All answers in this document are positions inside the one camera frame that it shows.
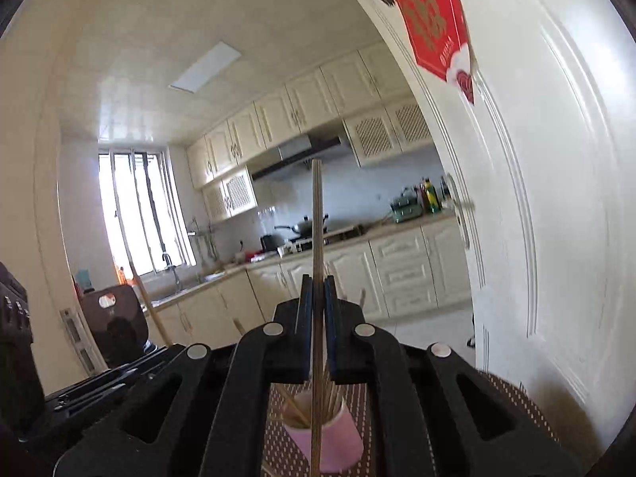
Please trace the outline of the wooden chopstick with ridges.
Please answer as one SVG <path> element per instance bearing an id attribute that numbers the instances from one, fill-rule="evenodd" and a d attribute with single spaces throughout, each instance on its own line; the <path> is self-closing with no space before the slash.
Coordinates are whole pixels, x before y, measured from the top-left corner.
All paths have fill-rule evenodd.
<path id="1" fill-rule="evenodd" d="M 233 318 L 233 323 L 235 325 L 235 328 L 238 330 L 238 333 L 241 334 L 241 336 L 245 335 L 245 328 L 241 325 L 240 321 Z"/>

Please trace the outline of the brown polka dot tablecloth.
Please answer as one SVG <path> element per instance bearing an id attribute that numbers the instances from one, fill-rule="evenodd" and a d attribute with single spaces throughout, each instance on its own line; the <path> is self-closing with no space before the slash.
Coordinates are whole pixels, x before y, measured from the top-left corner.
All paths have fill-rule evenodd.
<path id="1" fill-rule="evenodd" d="M 512 383 L 467 366 L 457 357 L 429 368 L 377 367 L 357 384 L 329 381 L 342 405 L 322 421 L 315 384 L 275 384 L 275 410 L 262 427 L 261 465 L 271 476 L 438 476 L 443 454 L 451 457 L 454 476 L 554 475 L 548 458 L 533 463 L 531 454 L 555 452 L 547 419 L 526 393 Z M 450 444 L 442 454 L 427 427 L 424 408 L 450 421 Z"/>

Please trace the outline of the black wok with lid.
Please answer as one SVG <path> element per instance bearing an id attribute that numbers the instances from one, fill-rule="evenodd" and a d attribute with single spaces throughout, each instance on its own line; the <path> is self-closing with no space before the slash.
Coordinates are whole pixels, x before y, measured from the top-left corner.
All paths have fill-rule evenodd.
<path id="1" fill-rule="evenodd" d="M 289 229 L 295 235 L 300 238 L 312 237 L 312 230 L 314 229 L 314 221 L 309 217 L 303 217 L 303 220 L 297 222 L 291 226 L 289 225 L 276 225 L 276 229 Z"/>

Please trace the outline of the red fu paper decoration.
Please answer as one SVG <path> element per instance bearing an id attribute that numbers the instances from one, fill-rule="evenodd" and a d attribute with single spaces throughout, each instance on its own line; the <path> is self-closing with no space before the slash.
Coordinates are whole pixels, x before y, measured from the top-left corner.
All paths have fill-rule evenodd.
<path id="1" fill-rule="evenodd" d="M 474 102 L 469 32 L 460 0 L 397 0 L 416 63 Z"/>

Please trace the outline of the dark sauce bottle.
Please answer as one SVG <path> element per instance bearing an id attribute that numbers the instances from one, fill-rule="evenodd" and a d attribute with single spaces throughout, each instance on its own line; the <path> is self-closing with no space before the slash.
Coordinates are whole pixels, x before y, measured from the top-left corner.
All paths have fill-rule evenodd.
<path id="1" fill-rule="evenodd" d="M 444 209 L 452 209 L 453 201 L 451 198 L 451 193 L 447 187 L 447 184 L 444 178 L 441 178 L 441 181 L 440 181 L 440 195 L 442 199 L 442 207 Z"/>

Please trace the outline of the upper cream cabinets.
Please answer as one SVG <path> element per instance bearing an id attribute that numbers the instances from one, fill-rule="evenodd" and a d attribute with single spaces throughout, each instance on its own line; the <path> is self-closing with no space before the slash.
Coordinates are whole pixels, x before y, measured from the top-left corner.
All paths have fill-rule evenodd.
<path id="1" fill-rule="evenodd" d="M 388 46 L 354 50 L 250 102 L 188 147 L 191 180 L 209 219 L 222 222 L 256 208 L 249 161 L 282 147 L 308 149 L 308 137 L 336 120 L 361 167 L 432 143 Z"/>

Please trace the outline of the wall utensil rack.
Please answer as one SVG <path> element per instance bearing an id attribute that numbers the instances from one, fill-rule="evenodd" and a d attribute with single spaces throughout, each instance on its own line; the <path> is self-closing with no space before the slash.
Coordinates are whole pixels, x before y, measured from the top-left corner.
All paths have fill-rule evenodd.
<path id="1" fill-rule="evenodd" d="M 204 269 L 217 269 L 221 266 L 220 255 L 215 246 L 213 228 L 192 217 L 186 225 L 186 233 L 193 246 L 198 264 Z"/>

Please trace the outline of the range hood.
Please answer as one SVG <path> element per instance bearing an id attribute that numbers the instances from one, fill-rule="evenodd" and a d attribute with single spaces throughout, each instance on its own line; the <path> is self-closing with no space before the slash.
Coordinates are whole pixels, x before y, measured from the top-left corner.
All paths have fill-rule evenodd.
<path id="1" fill-rule="evenodd" d="M 276 171 L 283 170 L 287 167 L 294 166 L 297 164 L 304 164 L 305 161 L 309 163 L 319 155 L 326 153 L 327 151 L 333 150 L 336 147 L 342 147 L 343 141 L 340 137 L 332 137 L 327 139 L 318 139 L 312 138 L 312 136 L 308 137 L 309 139 L 309 148 L 305 150 L 298 151 L 289 156 L 283 156 L 280 161 L 276 161 L 274 164 L 266 166 L 256 171 L 251 171 L 250 176 L 253 180 L 259 180 L 264 178 L 264 176 L 269 176 Z"/>

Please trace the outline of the black electric kettle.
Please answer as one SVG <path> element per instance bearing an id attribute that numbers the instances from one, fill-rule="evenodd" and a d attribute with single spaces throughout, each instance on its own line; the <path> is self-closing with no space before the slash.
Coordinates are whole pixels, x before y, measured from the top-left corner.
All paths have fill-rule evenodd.
<path id="1" fill-rule="evenodd" d="M 274 235 L 263 235 L 260 237 L 261 248 L 263 252 L 276 252 L 278 248 L 277 240 Z"/>

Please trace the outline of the green bottle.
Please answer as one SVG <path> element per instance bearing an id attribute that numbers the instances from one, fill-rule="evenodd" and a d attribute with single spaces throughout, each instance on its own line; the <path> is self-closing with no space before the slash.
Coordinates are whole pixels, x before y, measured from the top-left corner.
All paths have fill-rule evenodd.
<path id="1" fill-rule="evenodd" d="M 428 178 L 424 178 L 421 184 L 421 191 L 423 191 L 423 199 L 428 202 L 428 209 L 431 213 L 438 213 L 441 211 L 441 205 L 439 203 L 438 195 L 434 185 Z"/>

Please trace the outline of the kitchen faucet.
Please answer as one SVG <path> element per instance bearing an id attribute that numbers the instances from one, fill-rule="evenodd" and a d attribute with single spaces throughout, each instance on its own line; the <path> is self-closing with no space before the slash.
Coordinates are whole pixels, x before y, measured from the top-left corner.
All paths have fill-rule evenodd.
<path id="1" fill-rule="evenodd" d="M 171 259 L 170 255 L 167 252 L 162 253 L 162 259 L 165 262 L 166 271 L 170 273 L 170 275 L 173 276 L 174 278 L 175 292 L 176 293 L 181 292 L 183 290 L 183 287 L 182 287 L 181 279 L 177 273 L 176 265 L 173 263 L 173 260 Z"/>

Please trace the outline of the window with bars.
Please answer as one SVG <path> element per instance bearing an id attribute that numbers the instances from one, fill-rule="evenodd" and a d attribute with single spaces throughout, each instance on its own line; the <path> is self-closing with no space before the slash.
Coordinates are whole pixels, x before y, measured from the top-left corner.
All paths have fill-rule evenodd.
<path id="1" fill-rule="evenodd" d="M 98 182 L 118 279 L 195 264 L 166 152 L 101 150 Z"/>

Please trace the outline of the white door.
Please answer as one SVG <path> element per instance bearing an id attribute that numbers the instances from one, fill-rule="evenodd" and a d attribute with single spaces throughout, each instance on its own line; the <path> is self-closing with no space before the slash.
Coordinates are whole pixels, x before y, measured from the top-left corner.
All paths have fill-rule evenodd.
<path id="1" fill-rule="evenodd" d="M 461 0 L 474 102 L 421 68 L 398 6 L 357 0 L 465 209 L 477 366 L 586 463 L 635 405 L 635 41 L 611 0 Z"/>

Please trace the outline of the gas stove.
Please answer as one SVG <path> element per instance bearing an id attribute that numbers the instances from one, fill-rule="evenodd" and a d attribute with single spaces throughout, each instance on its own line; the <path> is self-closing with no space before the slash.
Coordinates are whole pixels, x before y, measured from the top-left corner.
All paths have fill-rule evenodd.
<path id="1" fill-rule="evenodd" d="M 365 227 L 362 224 L 353 225 L 347 228 L 335 229 L 324 233 L 324 245 L 345 241 L 365 234 Z M 312 250 L 312 237 L 300 238 L 291 242 L 291 252 L 300 253 Z"/>

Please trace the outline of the green electric cooker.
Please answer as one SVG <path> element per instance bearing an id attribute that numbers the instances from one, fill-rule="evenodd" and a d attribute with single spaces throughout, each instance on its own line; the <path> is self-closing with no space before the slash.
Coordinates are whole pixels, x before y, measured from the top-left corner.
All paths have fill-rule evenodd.
<path id="1" fill-rule="evenodd" d="M 406 187 L 398 197 L 391 200 L 390 210 L 396 224 L 418 219 L 424 214 L 424 208 L 412 187 Z"/>

